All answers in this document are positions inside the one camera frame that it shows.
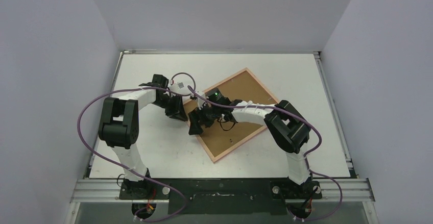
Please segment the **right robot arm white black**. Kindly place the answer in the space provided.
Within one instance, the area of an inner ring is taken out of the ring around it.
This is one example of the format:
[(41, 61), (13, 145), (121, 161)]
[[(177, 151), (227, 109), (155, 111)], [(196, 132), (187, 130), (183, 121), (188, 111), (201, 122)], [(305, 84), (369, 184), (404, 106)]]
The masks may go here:
[(188, 114), (190, 135), (202, 135), (215, 122), (265, 126), (275, 143), (286, 152), (290, 194), (301, 198), (308, 193), (310, 172), (304, 159), (304, 144), (309, 140), (310, 127), (290, 102), (282, 100), (266, 105), (240, 99), (231, 101), (218, 89), (208, 94), (195, 91), (190, 94), (197, 102), (197, 107)]

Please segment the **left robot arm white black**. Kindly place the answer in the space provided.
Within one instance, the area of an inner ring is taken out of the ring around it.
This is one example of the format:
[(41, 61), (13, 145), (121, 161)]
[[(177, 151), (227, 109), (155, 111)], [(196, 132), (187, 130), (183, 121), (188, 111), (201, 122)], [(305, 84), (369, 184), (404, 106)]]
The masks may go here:
[(119, 97), (108, 97), (103, 101), (98, 136), (106, 142), (124, 166), (125, 179), (122, 184), (127, 193), (144, 199), (151, 195), (153, 184), (145, 177), (150, 172), (143, 163), (137, 147), (139, 136), (139, 111), (147, 105), (164, 109), (169, 118), (187, 121), (181, 90), (183, 83), (175, 83), (161, 74), (155, 74), (151, 82)]

